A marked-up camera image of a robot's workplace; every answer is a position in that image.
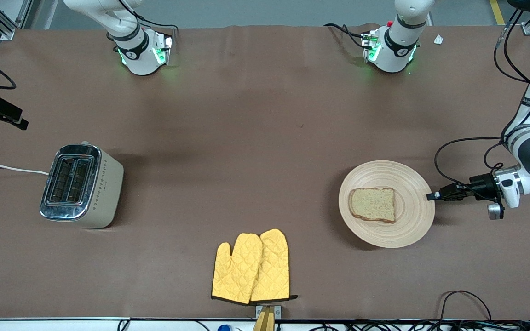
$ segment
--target brown table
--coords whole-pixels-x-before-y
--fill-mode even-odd
[[[524,84],[492,63],[500,30],[429,27],[415,61],[385,74],[327,28],[190,29],[175,66],[149,77],[120,65],[104,31],[18,31],[0,45],[18,88],[0,96],[30,125],[0,123],[0,164],[48,170],[61,146],[88,140],[126,175],[113,226],[96,231],[44,220],[46,178],[0,170],[0,317],[251,316],[210,299],[215,250],[279,228],[300,296],[285,317],[434,318],[444,292],[465,289],[495,319],[530,319],[530,195],[499,221],[473,199],[437,203],[429,233],[404,249],[360,241],[337,203],[344,176],[371,160],[444,186],[440,145],[502,130]],[[530,74],[530,37],[511,45]],[[450,147],[444,171],[487,172],[491,143]],[[502,148],[491,157],[512,161]],[[446,317],[484,315],[457,297]]]

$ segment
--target bread crust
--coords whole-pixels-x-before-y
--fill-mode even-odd
[[[374,187],[364,187],[368,190],[390,190],[392,191],[392,194],[395,193],[394,189],[393,188],[374,188]],[[364,220],[364,221],[371,221],[371,222],[385,222],[385,223],[389,223],[389,224],[394,224],[396,222],[396,220],[386,220],[385,218],[366,218],[365,216],[361,216],[361,215],[358,215],[356,214],[354,211],[353,211],[353,204],[352,204],[352,199],[351,197],[353,196],[353,193],[355,193],[355,191],[357,190],[362,190],[364,188],[356,188],[355,190],[351,190],[351,192],[349,192],[349,211],[351,212],[351,215],[353,215],[353,217],[355,218],[359,218],[360,220]],[[394,218],[396,218],[396,199],[395,197],[392,198],[392,207],[394,209]]]

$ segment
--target oven mitt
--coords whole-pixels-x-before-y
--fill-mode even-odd
[[[216,253],[212,299],[248,304],[257,281],[261,254],[261,239],[253,233],[238,235],[232,255],[229,243],[221,243]]]
[[[297,296],[290,295],[290,258],[286,236],[274,228],[261,234],[260,238],[263,256],[250,304],[296,299]]]

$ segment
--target round wooden plate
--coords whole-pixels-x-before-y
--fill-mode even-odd
[[[349,193],[356,188],[392,188],[396,222],[365,221],[349,211]],[[433,224],[435,202],[427,201],[431,188],[418,172],[393,161],[372,161],[353,169],[341,185],[339,209],[347,226],[366,242],[399,248],[419,241]]]

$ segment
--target toaster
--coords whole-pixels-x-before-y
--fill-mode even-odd
[[[61,148],[40,202],[44,218],[80,228],[105,228],[114,219],[124,167],[84,141]]]

